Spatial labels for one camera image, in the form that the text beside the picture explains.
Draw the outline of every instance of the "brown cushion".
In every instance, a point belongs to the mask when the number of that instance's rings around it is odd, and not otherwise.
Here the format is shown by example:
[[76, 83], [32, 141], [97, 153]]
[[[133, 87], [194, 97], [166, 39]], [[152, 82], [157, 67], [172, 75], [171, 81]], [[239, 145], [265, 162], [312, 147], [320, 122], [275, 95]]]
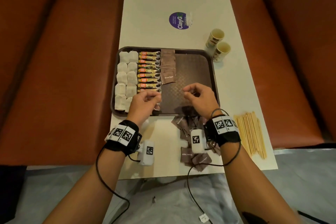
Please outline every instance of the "brown cushion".
[[0, 0], [0, 128], [36, 46], [51, 0]]
[[308, 101], [262, 0], [231, 0], [271, 144], [323, 143]]
[[336, 1], [268, 0], [304, 86], [336, 140]]
[[123, 0], [56, 0], [0, 137], [0, 164], [92, 164], [111, 122]]

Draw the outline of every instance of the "purple sticker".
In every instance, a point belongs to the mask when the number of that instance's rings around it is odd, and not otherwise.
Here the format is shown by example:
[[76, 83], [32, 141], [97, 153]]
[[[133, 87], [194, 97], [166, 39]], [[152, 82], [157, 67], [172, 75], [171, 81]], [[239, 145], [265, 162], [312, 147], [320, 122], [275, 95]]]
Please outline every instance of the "purple sticker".
[[177, 29], [187, 29], [187, 15], [185, 13], [177, 12], [169, 16], [170, 24]]

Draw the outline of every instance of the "paper cup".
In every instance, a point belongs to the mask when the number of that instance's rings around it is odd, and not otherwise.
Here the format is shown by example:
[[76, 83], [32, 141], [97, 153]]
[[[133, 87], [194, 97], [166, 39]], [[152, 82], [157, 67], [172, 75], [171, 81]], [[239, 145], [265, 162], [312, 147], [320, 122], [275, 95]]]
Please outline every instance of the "paper cup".
[[228, 43], [221, 42], [216, 46], [215, 53], [212, 57], [214, 62], [221, 62], [223, 58], [231, 51], [231, 46]]
[[219, 28], [215, 28], [210, 32], [209, 38], [206, 42], [208, 48], [215, 47], [218, 42], [224, 38], [224, 32]]

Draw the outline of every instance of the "hand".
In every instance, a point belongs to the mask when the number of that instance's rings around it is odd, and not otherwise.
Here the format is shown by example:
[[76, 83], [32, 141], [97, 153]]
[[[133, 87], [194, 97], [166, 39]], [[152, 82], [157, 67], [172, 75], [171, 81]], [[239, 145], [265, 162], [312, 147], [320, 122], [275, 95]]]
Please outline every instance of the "hand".
[[[211, 118], [213, 110], [219, 108], [215, 93], [203, 84], [193, 83], [185, 86], [182, 90], [184, 91], [184, 98], [189, 100], [199, 115], [207, 120]], [[200, 93], [199, 97], [192, 95], [196, 92]], [[222, 114], [222, 112], [218, 110], [214, 113], [214, 116], [218, 114]]]
[[132, 98], [127, 120], [130, 120], [137, 124], [140, 129], [141, 125], [152, 114], [155, 105], [160, 102], [161, 93], [159, 92], [144, 90], [139, 94], [136, 94]]

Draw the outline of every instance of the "white table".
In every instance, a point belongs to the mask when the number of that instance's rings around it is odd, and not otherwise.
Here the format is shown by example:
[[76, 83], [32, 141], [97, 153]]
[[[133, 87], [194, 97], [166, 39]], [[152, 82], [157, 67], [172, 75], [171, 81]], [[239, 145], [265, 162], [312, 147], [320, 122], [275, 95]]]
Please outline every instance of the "white table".
[[[172, 27], [174, 12], [192, 13], [192, 26], [185, 30]], [[223, 63], [215, 63], [215, 75], [221, 108], [231, 116], [255, 111], [260, 119], [267, 159], [252, 157], [261, 170], [277, 169], [267, 128], [253, 84], [249, 65], [239, 35], [230, 0], [124, 0], [119, 48], [125, 46], [204, 49], [213, 28], [225, 32], [224, 41], [232, 51]], [[150, 117], [143, 139], [155, 142], [154, 165], [143, 167], [126, 158], [119, 179], [187, 175], [189, 167], [180, 163], [179, 130], [171, 124], [173, 117]], [[121, 121], [112, 115], [111, 128]], [[208, 151], [215, 164], [221, 157]], [[202, 174], [223, 173], [223, 167], [208, 166]], [[191, 174], [200, 174], [192, 170]]]

